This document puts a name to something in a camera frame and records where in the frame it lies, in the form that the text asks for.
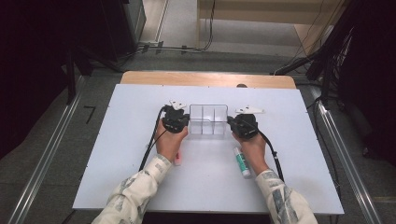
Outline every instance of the black equipment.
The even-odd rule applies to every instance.
[[[259,133],[256,117],[252,114],[239,114],[235,119],[228,116],[227,123],[230,124],[231,131],[240,138],[250,139]]]
[[[274,151],[272,144],[267,136],[259,130],[259,124],[256,121],[256,117],[253,114],[239,114],[235,118],[228,116],[227,123],[230,124],[231,131],[238,137],[243,139],[250,139],[259,133],[265,140],[267,145],[271,149],[271,153],[274,157],[277,173],[282,181],[285,181],[282,174],[282,168],[280,167],[279,159],[277,158],[277,152]]]
[[[24,140],[65,87],[72,102],[74,64],[83,76],[92,72],[89,59],[123,73],[114,63],[136,51],[146,21],[142,0],[3,2],[0,159]]]
[[[338,93],[366,151],[396,166],[396,15],[387,1],[362,1],[340,68]]]
[[[361,1],[354,0],[350,1],[346,10],[341,15],[338,22],[332,28],[329,37],[323,43],[323,45],[314,53],[307,55],[305,58],[297,59],[294,63],[286,65],[281,69],[276,70],[273,74],[278,76],[286,75],[288,72],[305,65],[306,63],[312,62],[306,76],[309,80],[316,80],[322,72],[323,85],[321,91],[321,102],[327,106],[327,100],[329,96],[329,90],[331,85],[332,75],[332,58],[335,54],[339,53],[339,49],[344,45],[344,39],[349,34],[353,27],[353,23],[356,20],[356,14],[361,9]]]
[[[146,160],[148,159],[149,156],[149,152],[153,148],[155,142],[158,141],[158,139],[161,136],[163,136],[163,134],[165,133],[165,132],[161,133],[161,135],[158,136],[158,138],[155,139],[154,141],[154,136],[155,133],[157,132],[158,122],[160,121],[162,112],[166,113],[165,117],[162,118],[163,127],[165,127],[166,129],[165,132],[181,133],[181,131],[183,131],[183,128],[189,125],[190,115],[184,114],[183,109],[175,110],[171,105],[163,106],[160,112],[158,113],[157,120],[155,120],[154,131],[152,132],[151,139],[149,140],[148,143],[148,149],[146,150],[145,156],[143,157],[142,163],[140,164],[139,171],[143,170],[143,168],[145,167]]]
[[[189,114],[184,114],[183,109],[175,110],[172,106],[165,106],[163,127],[170,133],[180,133],[185,126],[189,125]]]

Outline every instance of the white table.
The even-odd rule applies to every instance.
[[[121,180],[137,172],[158,111],[170,99],[227,105],[231,116],[245,105],[264,108],[265,114],[256,116],[259,128],[278,152],[288,186],[302,193],[316,214],[344,213],[298,90],[128,84],[114,90],[73,208],[103,208]],[[239,171],[235,146],[230,130],[222,140],[185,139],[182,165],[169,172],[148,210],[268,213],[254,178],[244,179]],[[275,169],[269,149],[266,159]]]

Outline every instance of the hand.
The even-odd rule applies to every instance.
[[[163,127],[163,120],[160,119],[158,122],[157,132],[155,133],[155,139],[158,139],[155,144],[157,147],[157,153],[165,156],[166,159],[172,162],[180,149],[181,141],[189,132],[187,131],[187,127],[184,127],[181,133],[170,133],[165,131],[166,129]]]
[[[256,175],[269,169],[264,158],[266,143],[261,135],[256,134],[250,139],[242,139],[233,133],[233,137],[241,144],[242,152]]]

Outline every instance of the white patterned shirt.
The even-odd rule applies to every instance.
[[[122,181],[111,193],[107,206],[92,224],[140,224],[172,163],[157,154],[139,173]],[[256,177],[275,223],[317,223],[306,199],[289,189],[273,170]]]

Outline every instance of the clear plastic container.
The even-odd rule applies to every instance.
[[[223,138],[227,127],[227,105],[190,105],[189,136]]]

